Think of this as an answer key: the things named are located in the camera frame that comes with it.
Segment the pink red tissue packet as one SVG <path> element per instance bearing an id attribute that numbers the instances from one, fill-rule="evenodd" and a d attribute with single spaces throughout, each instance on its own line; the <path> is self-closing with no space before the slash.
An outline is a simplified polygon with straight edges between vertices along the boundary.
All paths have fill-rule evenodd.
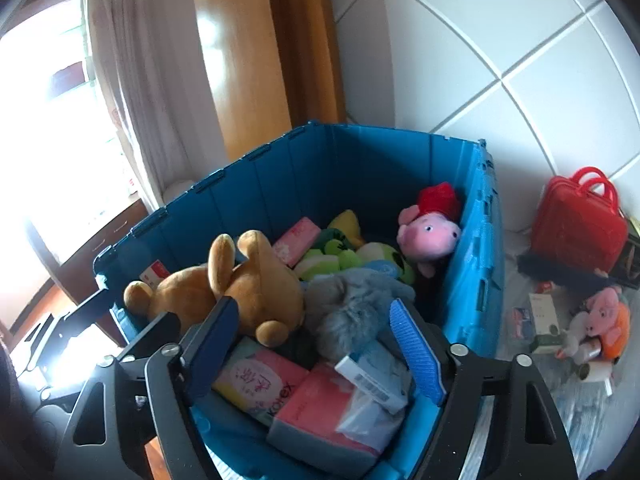
<path id="1" fill-rule="evenodd" d="M 321 363 L 273 419 L 267 442 L 328 474 L 359 479 L 390 444 L 405 412 L 390 414 L 333 367 Z"/>

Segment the white pill bottle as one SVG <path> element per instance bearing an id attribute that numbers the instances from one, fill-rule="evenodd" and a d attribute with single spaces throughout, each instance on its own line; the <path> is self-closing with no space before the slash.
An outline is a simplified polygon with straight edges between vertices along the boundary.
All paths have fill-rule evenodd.
<path id="1" fill-rule="evenodd" d="M 595 384 L 596 382 L 607 382 L 613 374 L 614 364 L 607 360 L 591 360 L 582 363 L 576 370 L 576 375 L 581 382 Z"/>

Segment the white green carton box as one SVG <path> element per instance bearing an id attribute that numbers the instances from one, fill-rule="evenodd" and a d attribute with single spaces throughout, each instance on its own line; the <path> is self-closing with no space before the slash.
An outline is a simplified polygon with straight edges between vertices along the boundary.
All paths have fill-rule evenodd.
<path id="1" fill-rule="evenodd" d="M 533 320 L 531 354 L 551 354 L 559 351 L 564 342 L 563 331 L 556 315 L 551 295 L 530 294 L 530 314 Z"/>

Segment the long white toothpaste box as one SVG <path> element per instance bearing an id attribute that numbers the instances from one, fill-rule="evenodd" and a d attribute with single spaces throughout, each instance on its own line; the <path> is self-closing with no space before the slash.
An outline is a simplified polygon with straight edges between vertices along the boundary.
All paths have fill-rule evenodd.
<path id="1" fill-rule="evenodd" d="M 334 370 L 392 415 L 408 404 L 411 385 L 408 367 L 377 340 L 344 356 Z"/>

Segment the grey furry plush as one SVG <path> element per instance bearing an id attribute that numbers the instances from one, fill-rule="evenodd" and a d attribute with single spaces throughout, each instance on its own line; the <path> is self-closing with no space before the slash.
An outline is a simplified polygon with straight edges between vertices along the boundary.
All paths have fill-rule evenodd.
<path id="1" fill-rule="evenodd" d="M 304 326 L 322 358 L 336 363 L 380 342 L 398 358 L 401 352 L 390 329 L 390 305 L 396 299 L 414 304 L 416 292 L 396 278 L 367 268 L 318 275 L 304 291 Z"/>

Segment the pink tissue pack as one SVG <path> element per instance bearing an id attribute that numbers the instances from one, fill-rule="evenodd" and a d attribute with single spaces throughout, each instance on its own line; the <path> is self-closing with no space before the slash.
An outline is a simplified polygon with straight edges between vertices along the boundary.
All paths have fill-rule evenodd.
<path id="1" fill-rule="evenodd" d="M 278 258 L 287 266 L 296 266 L 320 235 L 320 228 L 303 217 L 289 228 L 272 246 Z"/>

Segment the blue plastic storage crate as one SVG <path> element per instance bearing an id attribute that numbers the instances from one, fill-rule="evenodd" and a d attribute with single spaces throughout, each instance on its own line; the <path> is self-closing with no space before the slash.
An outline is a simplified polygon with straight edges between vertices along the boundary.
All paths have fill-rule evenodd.
<path id="1" fill-rule="evenodd" d="M 122 292 L 152 263 L 178 271 L 205 261 L 215 235 L 249 229 L 279 238 L 302 217 L 325 226 L 351 209 L 367 240 L 395 238 L 397 214 L 421 188 L 449 182 L 462 201 L 462 241 L 435 299 L 418 307 L 435 315 L 452 343 L 479 356 L 494 356 L 502 310 L 504 269 L 500 200 L 494 164 L 485 142 L 470 142 L 407 130 L 323 125 L 311 122 L 256 148 L 198 182 L 153 212 L 94 260 L 102 292 L 110 297 L 127 339 L 145 322 L 125 313 Z M 173 479 L 221 479 L 209 450 L 233 472 L 255 479 L 337 479 L 292 460 L 266 441 L 247 415 L 207 393 L 198 404 L 210 430 L 201 436 L 184 393 L 176 397 L 185 370 L 178 356 L 151 358 L 151 408 L 167 398 L 176 425 L 160 424 L 160 445 Z M 442 408 L 416 393 L 399 437 L 363 479 L 457 479 L 474 434 L 482 398 L 470 406 L 455 400 Z"/>

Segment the pink Kotex pad pack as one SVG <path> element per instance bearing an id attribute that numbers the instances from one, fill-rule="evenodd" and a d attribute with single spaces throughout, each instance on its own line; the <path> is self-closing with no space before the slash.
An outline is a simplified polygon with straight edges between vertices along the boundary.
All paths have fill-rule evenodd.
<path id="1" fill-rule="evenodd" d="M 292 398 L 308 370 L 248 337 L 231 351 L 213 389 L 265 426 Z"/>

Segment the black fluffy duster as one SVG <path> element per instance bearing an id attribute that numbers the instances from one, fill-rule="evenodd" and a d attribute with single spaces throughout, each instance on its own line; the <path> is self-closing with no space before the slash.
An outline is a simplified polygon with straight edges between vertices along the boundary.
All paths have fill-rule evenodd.
<path id="1" fill-rule="evenodd" d="M 564 263 L 524 252 L 516 258 L 518 272 L 536 282 L 552 282 L 565 287 L 575 294 L 590 297 L 607 287 L 616 287 L 612 278 L 579 270 Z"/>

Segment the brown teddy bear plush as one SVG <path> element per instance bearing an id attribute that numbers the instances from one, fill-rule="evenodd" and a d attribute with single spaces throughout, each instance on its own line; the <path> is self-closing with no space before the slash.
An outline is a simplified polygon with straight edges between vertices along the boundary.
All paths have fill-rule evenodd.
<path id="1" fill-rule="evenodd" d="M 218 235 L 205 264 L 170 274 L 155 288 L 142 281 L 129 283 L 124 304 L 149 321 L 173 313 L 185 334 L 204 322 L 224 296 L 238 304 L 239 333 L 267 348 L 284 344 L 303 325 L 302 284 L 257 230 L 246 231 L 237 240 L 226 233 Z"/>

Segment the pig plush orange dress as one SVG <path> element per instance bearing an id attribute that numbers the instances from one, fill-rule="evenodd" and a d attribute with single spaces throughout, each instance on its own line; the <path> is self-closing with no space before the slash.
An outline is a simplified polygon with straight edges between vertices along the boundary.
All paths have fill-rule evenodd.
<path id="1" fill-rule="evenodd" d="M 586 334 L 598 338 L 603 359 L 617 362 L 630 337 L 631 314 L 616 287 L 607 287 L 586 300 Z"/>

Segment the white plush duck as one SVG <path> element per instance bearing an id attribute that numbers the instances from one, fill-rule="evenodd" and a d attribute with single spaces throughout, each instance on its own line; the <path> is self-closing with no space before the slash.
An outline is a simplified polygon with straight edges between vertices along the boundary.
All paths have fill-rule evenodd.
<path id="1" fill-rule="evenodd" d="M 555 352 L 554 356 L 557 359 L 564 360 L 576 356 L 579 345 L 587 337 L 588 316 L 587 311 L 580 311 L 572 318 L 568 329 L 563 333 L 561 348 Z"/>

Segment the pig plush red dress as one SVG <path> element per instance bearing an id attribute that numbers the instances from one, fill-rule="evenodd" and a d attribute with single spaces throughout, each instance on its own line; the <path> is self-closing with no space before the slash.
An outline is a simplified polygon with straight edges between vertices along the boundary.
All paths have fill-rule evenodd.
<path id="1" fill-rule="evenodd" d="M 398 216 L 397 244 L 424 278 L 435 275 L 434 262 L 451 255 L 460 242 L 461 204 L 448 182 L 422 188 L 416 203 Z"/>

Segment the white red carton box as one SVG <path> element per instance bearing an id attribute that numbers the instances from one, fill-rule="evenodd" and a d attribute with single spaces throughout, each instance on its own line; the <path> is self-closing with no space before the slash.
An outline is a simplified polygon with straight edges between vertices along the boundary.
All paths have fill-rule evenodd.
<path id="1" fill-rule="evenodd" d="M 169 275 L 170 272 L 166 266 L 160 260 L 155 260 L 140 274 L 139 278 L 143 283 L 155 290 Z"/>

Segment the green frog plush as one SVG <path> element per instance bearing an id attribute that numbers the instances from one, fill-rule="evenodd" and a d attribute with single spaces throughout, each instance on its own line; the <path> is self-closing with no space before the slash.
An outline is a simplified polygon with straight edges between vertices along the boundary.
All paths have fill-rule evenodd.
<path id="1" fill-rule="evenodd" d="M 396 248 L 380 242 L 367 243 L 360 233 L 356 214 L 346 209 L 322 230 L 294 266 L 303 282 L 317 275 L 334 274 L 352 268 L 381 272 L 407 285 L 416 281 L 416 271 Z"/>

